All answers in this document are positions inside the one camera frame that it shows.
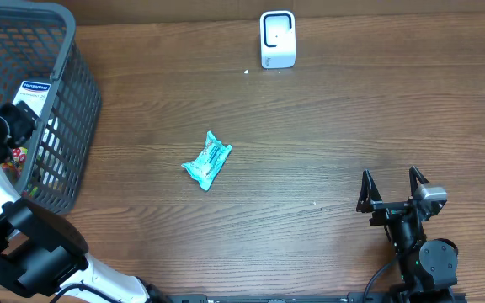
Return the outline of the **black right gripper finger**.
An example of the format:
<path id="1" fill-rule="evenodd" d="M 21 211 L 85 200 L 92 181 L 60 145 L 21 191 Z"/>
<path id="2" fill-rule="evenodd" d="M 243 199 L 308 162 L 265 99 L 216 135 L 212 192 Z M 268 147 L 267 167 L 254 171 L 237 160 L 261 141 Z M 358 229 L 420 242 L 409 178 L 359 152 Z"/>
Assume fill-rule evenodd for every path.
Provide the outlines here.
<path id="1" fill-rule="evenodd" d="M 418 170 L 416 166 L 411 166 L 409 168 L 409 182 L 411 196 L 414 198 L 418 187 L 423 184 L 428 184 L 429 180 Z"/>
<path id="2" fill-rule="evenodd" d="M 357 202 L 357 210 L 374 210 L 376 205 L 382 203 L 382 198 L 378 188 L 370 174 L 366 169 L 362 174 L 360 196 Z"/>

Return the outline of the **colourful Haribo candy bag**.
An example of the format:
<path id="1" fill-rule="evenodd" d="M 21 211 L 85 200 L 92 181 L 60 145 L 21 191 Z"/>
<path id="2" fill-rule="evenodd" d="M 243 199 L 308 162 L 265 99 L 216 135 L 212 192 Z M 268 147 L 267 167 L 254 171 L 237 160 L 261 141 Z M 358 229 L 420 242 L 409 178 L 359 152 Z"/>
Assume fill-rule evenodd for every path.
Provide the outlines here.
<path id="1" fill-rule="evenodd" d="M 6 161 L 0 164 L 1 169 L 3 170 L 10 183 L 17 183 L 19 178 L 21 177 L 24 164 L 27 160 L 27 154 L 27 148 L 14 148 Z"/>

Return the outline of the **teal tissue packet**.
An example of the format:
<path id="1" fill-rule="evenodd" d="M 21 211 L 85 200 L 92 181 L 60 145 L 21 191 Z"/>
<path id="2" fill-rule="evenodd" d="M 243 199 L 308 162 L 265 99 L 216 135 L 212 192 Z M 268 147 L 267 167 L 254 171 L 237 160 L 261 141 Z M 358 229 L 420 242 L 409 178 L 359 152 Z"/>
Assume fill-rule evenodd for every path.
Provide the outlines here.
<path id="1" fill-rule="evenodd" d="M 209 130 L 206 133 L 204 149 L 190 162 L 181 165 L 199 186 L 208 191 L 232 151 L 231 145 L 224 146 Z"/>

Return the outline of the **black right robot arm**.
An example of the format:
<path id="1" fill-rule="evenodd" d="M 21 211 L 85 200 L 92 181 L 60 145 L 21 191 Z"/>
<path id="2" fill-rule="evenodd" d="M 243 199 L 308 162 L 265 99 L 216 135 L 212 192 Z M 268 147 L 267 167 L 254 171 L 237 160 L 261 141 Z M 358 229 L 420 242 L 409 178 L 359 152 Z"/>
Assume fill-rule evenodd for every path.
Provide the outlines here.
<path id="1" fill-rule="evenodd" d="M 370 171 L 362 173 L 356 210 L 369 213 L 371 226 L 381 226 L 393 245 L 395 257 L 370 278 L 361 295 L 353 302 L 461 303 L 466 295 L 455 293 L 458 283 L 459 249 L 448 239 L 429 240 L 423 223 L 444 208 L 445 188 L 432 184 L 416 167 L 409 169 L 410 196 L 401 202 L 385 202 Z M 373 293 L 374 283 L 393 265 L 399 267 L 402 282 L 387 292 Z"/>

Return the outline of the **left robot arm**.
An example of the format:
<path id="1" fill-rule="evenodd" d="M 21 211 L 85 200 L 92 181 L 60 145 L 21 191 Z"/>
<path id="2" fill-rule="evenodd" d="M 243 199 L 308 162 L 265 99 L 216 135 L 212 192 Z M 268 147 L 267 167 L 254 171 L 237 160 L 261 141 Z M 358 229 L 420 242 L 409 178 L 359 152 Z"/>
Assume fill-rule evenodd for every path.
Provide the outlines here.
<path id="1" fill-rule="evenodd" d="M 1 163 L 16 147 L 15 135 L 30 134 L 34 121 L 25 109 L 0 108 L 0 286 L 52 301 L 70 296 L 85 302 L 167 302 L 156 286 L 100 262 L 69 221 L 22 196 L 9 182 Z"/>

